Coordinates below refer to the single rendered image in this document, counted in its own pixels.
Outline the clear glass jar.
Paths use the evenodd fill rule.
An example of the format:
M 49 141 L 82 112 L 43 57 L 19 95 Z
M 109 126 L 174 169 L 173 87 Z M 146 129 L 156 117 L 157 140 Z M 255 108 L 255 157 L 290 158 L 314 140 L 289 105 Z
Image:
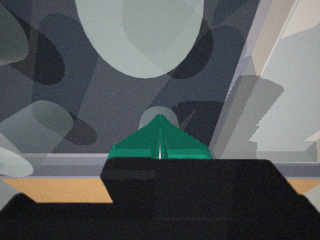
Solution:
M 21 61 L 28 52 L 29 44 L 23 28 L 0 3 L 0 66 Z
M 149 124 L 157 114 L 163 114 L 170 121 L 170 123 L 179 128 L 178 118 L 171 109 L 162 106 L 156 106 L 149 108 L 142 114 L 139 129 Z M 159 159 L 161 159 L 161 147 L 159 147 Z
M 155 78 L 176 68 L 201 28 L 204 0 L 75 0 L 83 30 L 113 68 Z
M 63 107 L 44 100 L 0 122 L 0 174 L 31 175 L 73 125 Z

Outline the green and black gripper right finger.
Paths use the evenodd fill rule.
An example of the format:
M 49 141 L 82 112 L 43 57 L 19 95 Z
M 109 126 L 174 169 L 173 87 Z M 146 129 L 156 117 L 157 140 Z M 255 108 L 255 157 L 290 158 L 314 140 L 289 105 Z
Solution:
M 163 140 L 164 145 L 163 145 Z M 160 114 L 161 159 L 213 159 L 205 144 L 179 129 Z

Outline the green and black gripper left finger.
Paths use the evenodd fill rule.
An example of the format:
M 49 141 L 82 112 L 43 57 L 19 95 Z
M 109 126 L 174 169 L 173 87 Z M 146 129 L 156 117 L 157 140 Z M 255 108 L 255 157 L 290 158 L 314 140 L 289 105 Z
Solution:
M 151 159 L 159 159 L 159 147 L 160 114 L 157 114 L 149 124 L 112 146 L 107 159 L 112 157 L 151 157 Z

